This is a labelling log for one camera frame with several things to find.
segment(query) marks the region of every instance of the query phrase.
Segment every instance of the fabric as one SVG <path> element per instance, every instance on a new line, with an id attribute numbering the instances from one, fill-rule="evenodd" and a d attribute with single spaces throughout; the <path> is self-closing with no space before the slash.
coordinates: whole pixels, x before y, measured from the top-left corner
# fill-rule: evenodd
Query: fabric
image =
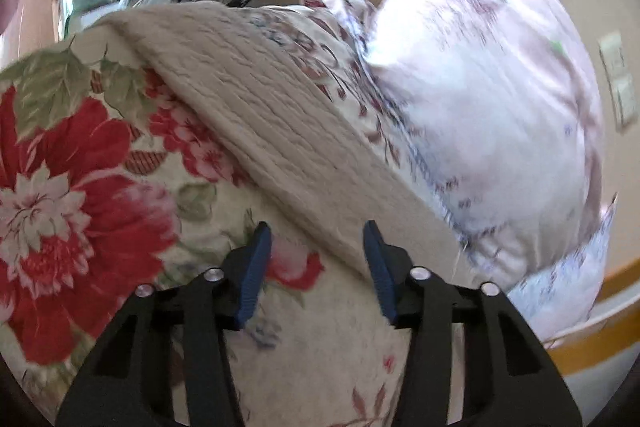
<path id="1" fill-rule="evenodd" d="M 396 124 L 360 89 L 340 26 L 322 9 L 129 14 L 0 73 L 0 353 L 11 371 L 53 420 L 135 286 L 189 282 L 267 221 L 274 242 L 257 313 L 227 335 L 245 421 L 381 425 L 409 333 L 388 326 L 348 266 L 364 270 L 358 220 L 376 218 L 447 279 L 457 245 L 406 186 L 411 175 L 403 184 L 393 174 L 409 169 L 406 145 L 391 153 L 386 135 L 369 138 Z M 308 54 L 274 42 L 296 25 Z M 325 69 L 308 73 L 308 63 Z M 457 366 L 454 389 L 460 378 Z M 459 411 L 461 393 L 453 403 Z"/>
<path id="2" fill-rule="evenodd" d="M 541 341 L 587 320 L 598 296 L 607 260 L 614 201 L 586 245 L 516 284 L 508 297 Z"/>
<path id="3" fill-rule="evenodd" d="M 376 83 L 370 77 L 364 57 L 367 55 L 367 28 L 375 19 L 376 9 L 366 0 L 301 0 L 301 2 L 307 6 L 329 9 L 335 19 L 347 28 L 354 48 L 363 58 L 364 76 L 370 80 L 370 83 L 366 84 L 367 89 L 369 92 L 377 93 L 385 114 L 395 123 L 394 130 L 397 136 L 404 136 L 409 143 L 409 154 L 415 158 L 412 167 L 423 174 L 424 179 L 428 181 L 425 184 L 414 183 L 411 185 L 412 189 L 437 215 L 452 226 L 459 240 L 467 245 L 466 251 L 471 261 L 476 265 L 481 264 L 478 263 L 477 254 L 469 248 L 468 237 L 461 232 L 451 212 L 444 205 L 440 197 L 442 191 L 431 181 L 430 166 L 422 158 L 418 148 L 412 146 L 414 130 L 405 125 L 402 108 L 398 107 L 394 100 L 385 98 L 376 89 Z M 604 278 L 614 213 L 615 204 L 612 204 L 604 213 L 599 229 L 586 244 L 560 258 L 551 266 L 527 275 L 508 292 L 512 303 L 527 319 L 529 326 L 541 341 L 551 339 L 560 331 L 588 318 Z M 458 263 L 458 266 L 461 273 L 469 272 L 464 259 Z M 477 286 L 484 280 L 491 279 L 491 273 L 491 266 L 484 263 L 484 270 L 476 272 L 473 285 Z"/>
<path id="4" fill-rule="evenodd" d="M 355 139 L 300 68 L 234 12 L 213 2 L 168 5 L 114 13 L 101 25 L 130 42 L 251 178 L 345 263 L 368 275 L 362 227 L 375 219 L 390 242 L 416 252 L 416 263 L 450 279 L 458 246 L 447 227 Z"/>
<path id="5" fill-rule="evenodd" d="M 479 272 L 508 290 L 600 225 L 604 127 L 558 0 L 383 0 L 366 61 Z"/>

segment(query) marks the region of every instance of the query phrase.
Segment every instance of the white pillowcase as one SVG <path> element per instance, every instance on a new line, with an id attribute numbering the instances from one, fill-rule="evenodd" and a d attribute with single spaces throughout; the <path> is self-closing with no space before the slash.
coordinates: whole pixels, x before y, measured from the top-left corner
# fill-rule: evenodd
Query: white pillowcase
<path id="1" fill-rule="evenodd" d="M 480 279 L 508 290 L 590 240 L 602 109 L 558 0 L 383 0 L 367 46 Z"/>

